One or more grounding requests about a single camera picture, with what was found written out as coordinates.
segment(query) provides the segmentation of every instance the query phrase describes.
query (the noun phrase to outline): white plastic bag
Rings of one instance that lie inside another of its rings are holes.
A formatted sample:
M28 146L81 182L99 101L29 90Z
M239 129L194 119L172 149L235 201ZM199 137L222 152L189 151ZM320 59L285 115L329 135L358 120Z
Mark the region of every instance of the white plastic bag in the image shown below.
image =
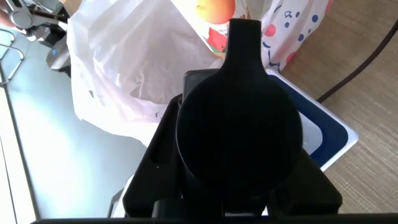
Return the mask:
M264 1L262 59L281 71L330 0ZM181 13L169 0L82 1L67 37L80 119L150 143L167 103L182 91L183 74L222 64Z

